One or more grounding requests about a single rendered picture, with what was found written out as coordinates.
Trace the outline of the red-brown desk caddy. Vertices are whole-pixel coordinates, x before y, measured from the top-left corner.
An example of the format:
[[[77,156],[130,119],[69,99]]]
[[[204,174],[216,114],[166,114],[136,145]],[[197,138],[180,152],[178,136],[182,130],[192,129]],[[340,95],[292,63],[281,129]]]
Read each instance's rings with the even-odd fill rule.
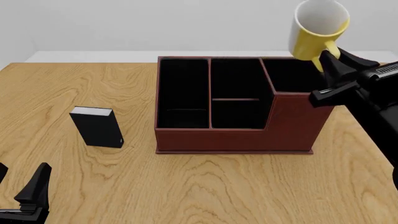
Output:
[[[313,63],[292,57],[159,57],[159,154],[311,154],[332,107]]]

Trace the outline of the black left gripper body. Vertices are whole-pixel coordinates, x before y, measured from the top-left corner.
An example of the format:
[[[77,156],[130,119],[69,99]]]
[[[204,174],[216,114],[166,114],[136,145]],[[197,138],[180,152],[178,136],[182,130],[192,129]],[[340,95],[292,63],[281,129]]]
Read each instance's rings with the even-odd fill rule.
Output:
[[[0,208],[0,224],[44,224],[48,215],[43,207]]]

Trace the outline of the black book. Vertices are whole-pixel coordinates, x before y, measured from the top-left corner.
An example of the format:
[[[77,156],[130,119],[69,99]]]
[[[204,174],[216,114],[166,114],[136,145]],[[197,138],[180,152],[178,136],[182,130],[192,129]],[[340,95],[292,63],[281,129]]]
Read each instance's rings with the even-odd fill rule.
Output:
[[[111,108],[76,106],[69,115],[86,145],[122,148],[124,139]]]

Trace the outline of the yellow and white mug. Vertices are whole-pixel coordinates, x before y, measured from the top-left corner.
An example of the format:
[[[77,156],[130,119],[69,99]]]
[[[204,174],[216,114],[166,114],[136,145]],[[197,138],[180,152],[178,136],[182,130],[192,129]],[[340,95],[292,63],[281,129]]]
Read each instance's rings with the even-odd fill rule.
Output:
[[[301,61],[311,61],[323,72],[320,55],[329,51],[339,59],[336,40],[350,22],[347,9],[336,0],[304,0],[294,11],[289,35],[289,52]]]

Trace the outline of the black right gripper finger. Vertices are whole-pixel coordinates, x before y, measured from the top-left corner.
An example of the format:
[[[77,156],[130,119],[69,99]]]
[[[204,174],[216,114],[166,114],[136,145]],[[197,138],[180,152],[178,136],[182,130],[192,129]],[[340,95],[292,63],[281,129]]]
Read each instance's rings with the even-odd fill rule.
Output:
[[[370,68],[377,68],[380,66],[380,63],[378,63],[377,61],[372,61],[358,57],[343,50],[342,48],[338,48],[338,50],[340,50],[339,61],[341,63],[341,66],[338,69],[338,73],[340,75],[351,74],[353,72],[360,72],[363,70],[368,70]]]
[[[323,72],[321,72],[320,75],[322,82],[319,86],[319,90],[336,88],[345,83],[353,82],[359,77],[359,72],[340,75],[338,73],[338,69],[340,68],[341,63],[329,50],[324,50],[320,54],[319,61],[323,69]]]

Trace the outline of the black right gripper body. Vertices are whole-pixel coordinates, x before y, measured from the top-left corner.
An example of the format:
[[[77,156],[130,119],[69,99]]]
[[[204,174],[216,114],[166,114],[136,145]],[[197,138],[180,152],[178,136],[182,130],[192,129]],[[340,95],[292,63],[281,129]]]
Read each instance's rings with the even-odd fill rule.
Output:
[[[398,104],[398,61],[356,72],[351,80],[313,91],[309,96],[313,107],[369,103],[376,108]]]

